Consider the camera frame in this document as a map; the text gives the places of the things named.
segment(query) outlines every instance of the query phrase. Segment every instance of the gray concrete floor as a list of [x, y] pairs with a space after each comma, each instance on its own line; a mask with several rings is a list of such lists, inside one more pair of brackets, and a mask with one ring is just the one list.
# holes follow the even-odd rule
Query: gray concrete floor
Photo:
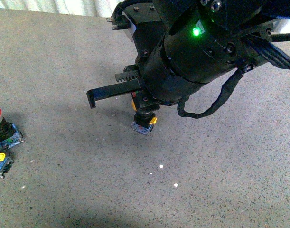
[[246, 74], [204, 119], [163, 107], [145, 137], [129, 95], [91, 110], [85, 94], [135, 57], [105, 19], [0, 9], [0, 107], [26, 140], [0, 180], [0, 228], [290, 228], [290, 71]]

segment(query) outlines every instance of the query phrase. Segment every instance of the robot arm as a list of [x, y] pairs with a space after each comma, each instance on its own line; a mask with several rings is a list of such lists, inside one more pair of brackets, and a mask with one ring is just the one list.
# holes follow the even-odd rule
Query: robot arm
[[[290, 34], [272, 33], [274, 22], [283, 17], [290, 18], [290, 1], [124, 1], [107, 21], [113, 30], [131, 30], [138, 56], [135, 65], [115, 76], [126, 82], [87, 92], [90, 106], [131, 93], [136, 111], [132, 126], [143, 134], [152, 130], [153, 111], [160, 105], [178, 105], [182, 117], [211, 115], [228, 100], [244, 73], [267, 62], [290, 69], [290, 57], [272, 44], [290, 40]], [[206, 112], [184, 110], [190, 95], [235, 68]]]

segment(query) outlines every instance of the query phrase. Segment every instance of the screw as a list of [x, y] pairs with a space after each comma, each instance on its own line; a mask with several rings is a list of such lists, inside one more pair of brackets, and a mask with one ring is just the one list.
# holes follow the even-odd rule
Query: screw
[[220, 0], [214, 0], [211, 4], [212, 12], [217, 12], [220, 10], [222, 2]]
[[107, 22], [112, 22], [112, 21], [113, 21], [112, 17], [107, 18]]
[[226, 51], [227, 51], [228, 54], [233, 53], [234, 52], [234, 45], [231, 44], [231, 43], [227, 44]]
[[207, 3], [209, 2], [210, 0], [201, 0], [201, 4], [203, 5], [203, 6], [205, 6], [205, 5], [207, 5]]
[[270, 28], [266, 29], [266, 33], [269, 37], [271, 37], [271, 29]]
[[215, 54], [215, 52], [214, 52], [214, 51], [212, 50], [212, 48], [210, 48], [210, 47], [207, 49], [207, 51], [208, 51], [208, 53], [209, 53], [210, 55], [212, 55], [212, 56]]

